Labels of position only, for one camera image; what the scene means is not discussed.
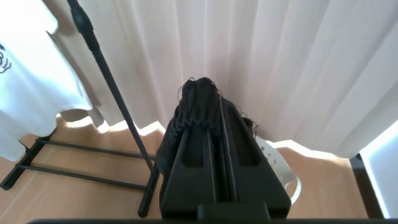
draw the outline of wooden floor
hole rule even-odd
[[[155,155],[160,131],[142,136],[149,154]],[[35,136],[22,139],[30,146]],[[93,125],[69,128],[58,119],[52,140],[120,151],[138,148],[128,129],[101,134]],[[366,218],[366,211],[349,160],[315,159],[289,148],[280,152],[302,180],[302,194],[289,218]],[[0,159],[2,180],[15,163]],[[61,167],[84,174],[145,185],[149,170],[141,159],[45,146],[34,164]],[[160,177],[147,218],[158,219]],[[294,186],[288,188],[292,193]],[[142,192],[60,175],[25,171],[11,190],[0,190],[0,223],[27,223],[38,218],[138,218]]]

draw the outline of curtain fold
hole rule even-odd
[[[67,3],[44,2],[100,113],[109,124],[123,120]],[[354,156],[398,119],[398,1],[80,4],[138,126],[166,125],[177,90],[203,76],[253,118],[262,138],[338,156]]]

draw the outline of sheer curtain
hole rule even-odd
[[[122,120],[66,2],[44,2],[97,108],[109,124]],[[138,126],[166,125],[177,90],[202,76],[254,119],[261,137],[338,156],[354,156],[398,119],[398,1],[80,4]]]

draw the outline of black baseboard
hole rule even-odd
[[[384,218],[361,156],[349,160],[369,218]]]

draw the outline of white basket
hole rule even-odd
[[[292,198],[290,198],[293,205],[301,192],[300,179],[290,170],[289,165],[287,165],[285,159],[278,152],[278,150],[274,149],[270,144],[258,136],[256,136],[256,142],[285,189],[290,183],[292,183],[294,180],[297,180],[296,190]]]

